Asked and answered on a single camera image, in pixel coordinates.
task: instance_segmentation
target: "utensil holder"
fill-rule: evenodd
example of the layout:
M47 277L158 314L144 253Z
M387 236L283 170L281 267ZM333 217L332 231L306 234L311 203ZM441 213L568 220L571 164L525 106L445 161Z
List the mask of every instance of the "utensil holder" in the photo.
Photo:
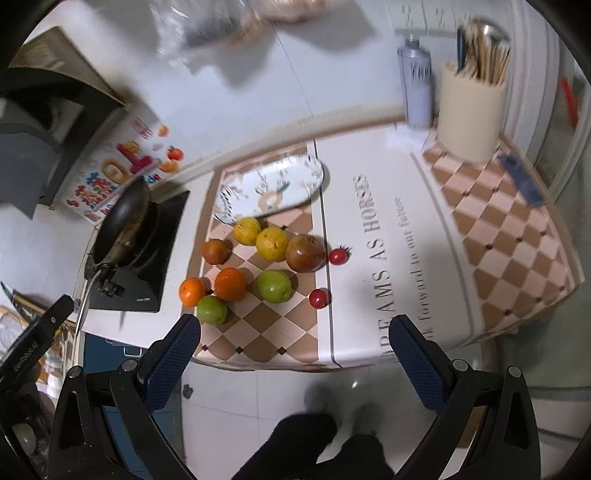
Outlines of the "utensil holder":
M506 84L490 85L442 67L437 136L443 147L461 160L486 164L499 144Z

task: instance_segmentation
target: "wall socket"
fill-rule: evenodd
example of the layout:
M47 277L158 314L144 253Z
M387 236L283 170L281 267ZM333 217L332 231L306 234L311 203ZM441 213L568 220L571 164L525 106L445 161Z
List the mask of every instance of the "wall socket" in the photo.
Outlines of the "wall socket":
M467 24L472 12L452 7L449 0L387 0L394 33L455 37L458 26Z

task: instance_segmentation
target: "pot handle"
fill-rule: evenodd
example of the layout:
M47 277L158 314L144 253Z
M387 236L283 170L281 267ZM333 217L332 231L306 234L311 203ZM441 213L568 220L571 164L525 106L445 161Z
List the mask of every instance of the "pot handle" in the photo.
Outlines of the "pot handle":
M86 283L86 288L82 295L82 303L80 304L80 310L78 311L78 318L76 319L76 330L74 332L74 338L78 337L78 334L82 330L82 326L86 321L88 315L88 308L90 306L90 292L95 283L101 278L101 276L107 270L108 265L99 265L90 280Z

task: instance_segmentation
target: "kitchen counter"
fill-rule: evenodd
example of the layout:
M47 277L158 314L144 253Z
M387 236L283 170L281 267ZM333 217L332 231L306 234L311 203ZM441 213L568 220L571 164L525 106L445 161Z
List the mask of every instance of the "kitchen counter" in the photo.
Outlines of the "kitchen counter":
M510 148L501 143L504 151ZM332 246L345 244L351 258L314 274L292 273L295 293L284 304L262 301L250 286L243 301L229 304L225 324L202 326L196 361L230 369L312 371L374 364L393 356L387 327L400 313L450 349L536 317L582 281L553 206L527 207L497 159L484 168L465 164L442 152L433 133L384 125L230 161L187 183L191 193L161 311L126 313L120 327L118 312L91 310L84 330L143 347L162 338L183 311L177 297L182 280L213 280L219 271L202 260L204 241L233 240L231 226L213 216L224 178L304 152L324 163L320 195L267 220L321 236ZM287 270L284 262L263 264L254 247L233 244L224 267L248 271L249 281L268 268ZM307 295L322 287L330 290L332 303L317 311Z

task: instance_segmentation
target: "chopsticks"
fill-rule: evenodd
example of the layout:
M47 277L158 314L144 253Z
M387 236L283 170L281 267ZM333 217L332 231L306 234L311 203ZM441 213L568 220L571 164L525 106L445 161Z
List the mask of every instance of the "chopsticks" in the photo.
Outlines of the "chopsticks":
M510 59L509 42L489 44L478 21L471 21L457 29L458 75L492 86L501 85L505 81Z

